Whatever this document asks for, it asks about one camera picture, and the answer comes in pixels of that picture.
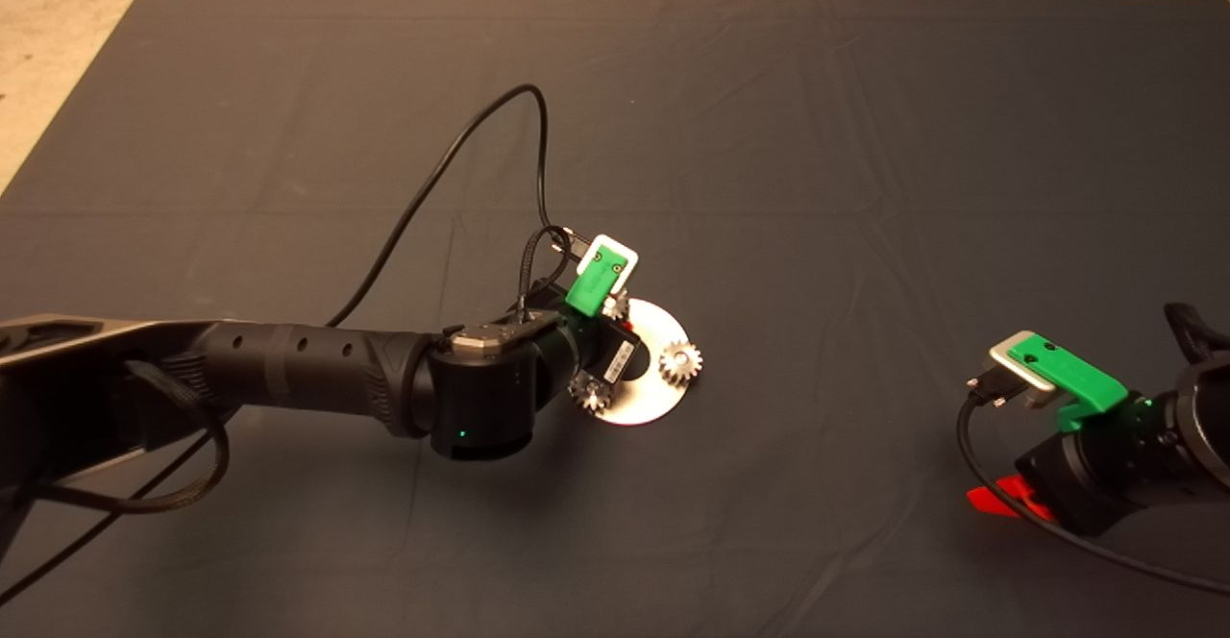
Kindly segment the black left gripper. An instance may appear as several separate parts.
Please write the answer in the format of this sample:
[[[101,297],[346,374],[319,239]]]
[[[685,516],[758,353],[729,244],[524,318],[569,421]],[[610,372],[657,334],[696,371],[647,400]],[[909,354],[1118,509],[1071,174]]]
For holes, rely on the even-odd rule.
[[[578,371],[568,385],[576,400],[610,398],[616,384],[643,376],[643,341],[629,320],[585,317],[571,307],[557,312],[578,349]]]

